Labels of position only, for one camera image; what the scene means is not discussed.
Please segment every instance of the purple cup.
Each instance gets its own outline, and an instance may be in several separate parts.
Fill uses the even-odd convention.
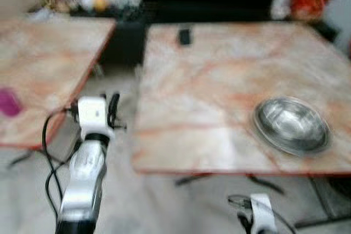
[[[22,105],[10,88],[0,88],[0,111],[6,116],[14,117],[22,110]]]

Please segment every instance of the white wall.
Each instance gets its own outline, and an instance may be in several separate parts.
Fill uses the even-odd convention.
[[[351,0],[331,0],[328,4],[324,19],[340,28],[335,45],[345,54],[349,54],[351,41]]]

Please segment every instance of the wire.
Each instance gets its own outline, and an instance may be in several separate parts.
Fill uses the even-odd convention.
[[[38,150],[38,151],[36,151],[37,153],[41,153],[45,158],[46,158],[46,153],[44,152],[44,150]],[[50,157],[50,159],[51,159],[51,161],[54,161],[54,162],[56,162],[56,163],[63,163],[64,161],[63,160],[60,160],[60,159],[58,159],[57,157],[55,157],[55,156],[52,156],[52,155],[50,155],[49,154],[49,157]]]
[[[45,193],[46,193],[47,198],[48,198],[48,200],[49,200],[49,204],[50,204],[50,206],[51,206],[51,208],[52,208],[52,210],[53,210],[53,212],[54,212],[54,214],[55,214],[56,221],[57,221],[57,217],[58,217],[58,210],[57,210],[57,208],[55,207],[55,204],[54,204],[54,202],[53,202],[53,198],[52,198],[52,196],[51,196],[51,194],[50,194],[49,184],[50,184],[50,179],[51,179],[52,175],[53,175],[54,173],[56,173],[57,170],[58,170],[60,167],[62,167],[64,164],[65,164],[65,163],[62,162],[62,163],[60,163],[54,170],[52,170],[52,171],[50,172],[50,174],[47,176],[46,181],[45,181]]]
[[[49,204],[55,214],[55,218],[56,218],[56,222],[57,222],[57,219],[58,219],[58,209],[56,208],[54,202],[53,202],[53,198],[50,194],[50,189],[49,189],[49,185],[50,185],[50,180],[52,178],[52,175],[54,173],[57,172],[58,169],[60,169],[64,164],[67,164],[72,156],[75,154],[75,152],[78,150],[80,144],[81,144],[81,140],[79,140],[79,133],[77,133],[77,136],[76,136],[76,140],[75,140],[75,145],[73,146],[73,150],[71,152],[71,154],[68,156],[68,158],[65,160],[65,161],[62,161],[62,162],[59,162],[59,164],[56,166],[56,168],[54,170],[51,170],[50,173],[48,174],[47,178],[46,178],[46,181],[45,181],[45,193],[47,195],[47,198],[49,200]]]
[[[234,201],[232,199],[234,198],[241,198],[250,202],[256,202],[257,204],[259,204],[261,207],[263,207],[264,209],[268,210],[268,211],[272,211],[274,216],[276,218],[279,219],[280,222],[282,222],[290,231],[292,234],[296,234],[296,231],[294,230],[294,228],[287,222],[287,220],[281,216],[278,212],[276,212],[275,210],[271,209],[269,206],[267,206],[266,204],[255,200],[255,199],[251,199],[249,196],[245,196],[245,195],[230,195],[228,196],[228,203],[234,203]]]
[[[57,177],[57,174],[56,174],[56,171],[54,169],[54,165],[53,165],[53,162],[52,162],[52,159],[51,159],[51,156],[48,152],[48,147],[47,147],[47,144],[46,144],[46,130],[47,130],[47,127],[48,127],[48,123],[50,121],[50,119],[56,115],[56,114],[59,114],[59,113],[63,113],[63,112],[67,112],[69,109],[67,108],[63,108],[61,110],[57,110],[57,111],[54,111],[52,112],[51,114],[49,114],[49,116],[46,118],[45,120],[45,123],[44,123],[44,126],[43,126],[43,133],[42,133],[42,145],[43,145],[43,150],[44,150],[44,155],[49,163],[49,166],[50,166],[50,169],[51,169],[51,172],[54,174],[54,177],[55,177],[55,181],[56,181],[56,185],[57,185],[57,188],[59,190],[59,196],[60,196],[60,200],[62,201],[62,198],[63,198],[63,193],[62,193],[62,189],[61,189],[61,184],[60,184],[60,181]],[[48,196],[48,199],[49,199],[49,202],[51,204],[53,204],[53,201],[52,199],[49,198],[49,193],[47,193],[47,196]]]

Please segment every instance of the table leg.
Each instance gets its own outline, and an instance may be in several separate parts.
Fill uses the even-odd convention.
[[[259,185],[268,187],[270,189],[273,189],[274,191],[278,192],[281,195],[285,194],[284,190],[280,186],[277,186],[277,185],[275,185],[275,184],[273,184],[273,183],[271,183],[269,181],[266,181],[266,180],[263,180],[263,179],[259,179],[259,178],[257,178],[254,175],[250,175],[247,178],[249,178],[252,182],[254,182],[256,184],[259,184]]]
[[[97,79],[102,79],[105,77],[104,69],[101,66],[101,64],[99,64],[99,63],[96,63],[94,65],[93,72],[94,72],[95,76],[97,77]]]
[[[206,178],[208,176],[211,176],[212,174],[200,174],[200,175],[192,175],[192,176],[187,176],[186,178],[181,178],[175,181],[175,186],[182,186],[185,184],[189,184],[195,180],[201,179],[201,178]]]
[[[11,169],[13,166],[15,166],[16,164],[23,162],[25,160],[27,160],[28,158],[30,158],[33,154],[33,151],[28,150],[26,151],[25,154],[15,158],[14,160],[12,160],[8,165],[7,165],[7,169]]]
[[[351,215],[347,215],[347,216],[334,216],[333,212],[330,210],[330,208],[327,206],[327,204],[324,203],[322,196],[320,194],[320,192],[317,189],[317,185],[315,183],[315,181],[313,180],[313,178],[309,178],[311,185],[317,195],[318,201],[320,202],[322,209],[324,211],[324,213],[327,216],[327,219],[324,220],[312,220],[312,221],[301,221],[298,223],[294,224],[294,227],[297,230],[301,230],[301,229],[306,229],[308,227],[317,227],[317,226],[321,226],[321,225],[327,225],[327,224],[333,224],[336,222],[341,222],[341,221],[347,221],[347,220],[351,220]]]

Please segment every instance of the pink marble surface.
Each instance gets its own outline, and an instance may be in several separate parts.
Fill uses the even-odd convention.
[[[0,20],[0,87],[23,106],[15,117],[0,112],[0,146],[41,147],[45,118],[79,93],[114,27],[109,19]]]
[[[293,23],[149,29],[132,162],[140,172],[351,174],[351,67],[312,29]],[[330,125],[331,147],[296,157],[264,143],[254,108],[294,96]]]

